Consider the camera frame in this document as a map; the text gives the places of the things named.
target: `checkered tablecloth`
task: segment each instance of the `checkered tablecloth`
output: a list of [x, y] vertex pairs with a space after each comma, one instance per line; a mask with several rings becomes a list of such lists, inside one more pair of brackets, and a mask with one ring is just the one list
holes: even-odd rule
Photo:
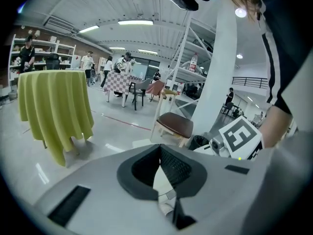
[[128, 74], [109, 72], [104, 84], [104, 91], [114, 91], [128, 95], [130, 81], [139, 82], [141, 78]]

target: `blonde hair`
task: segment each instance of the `blonde hair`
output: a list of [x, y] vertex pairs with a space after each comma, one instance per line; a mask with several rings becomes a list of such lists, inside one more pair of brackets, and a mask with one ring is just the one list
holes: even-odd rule
[[232, 0], [233, 3], [247, 11], [248, 18], [252, 21], [255, 20], [256, 13], [260, 9], [260, 0]]

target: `pink chair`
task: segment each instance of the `pink chair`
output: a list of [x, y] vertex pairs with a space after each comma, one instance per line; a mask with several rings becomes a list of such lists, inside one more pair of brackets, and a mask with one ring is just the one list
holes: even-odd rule
[[152, 101], [154, 96], [157, 96], [157, 95], [158, 95], [158, 98], [160, 99], [160, 93], [163, 90], [164, 86], [165, 86], [165, 83], [161, 82], [160, 80], [148, 86], [146, 93], [149, 93], [152, 95], [150, 102]]

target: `trash bin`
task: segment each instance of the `trash bin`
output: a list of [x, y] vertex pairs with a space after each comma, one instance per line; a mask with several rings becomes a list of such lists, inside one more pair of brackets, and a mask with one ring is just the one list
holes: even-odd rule
[[191, 144], [189, 146], [189, 150], [194, 151], [195, 149], [200, 148], [200, 147], [207, 145], [207, 144], [209, 144], [208, 139], [206, 139], [205, 137], [197, 135], [197, 136], [194, 136], [194, 138], [192, 139]]

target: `railing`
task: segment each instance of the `railing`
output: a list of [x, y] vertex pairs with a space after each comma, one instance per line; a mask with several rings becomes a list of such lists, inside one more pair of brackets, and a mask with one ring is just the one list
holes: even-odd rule
[[261, 78], [261, 77], [235, 76], [235, 77], [233, 77], [232, 84], [256, 87], [256, 88], [260, 88], [260, 89], [267, 89], [268, 88], [268, 79], [267, 78]]

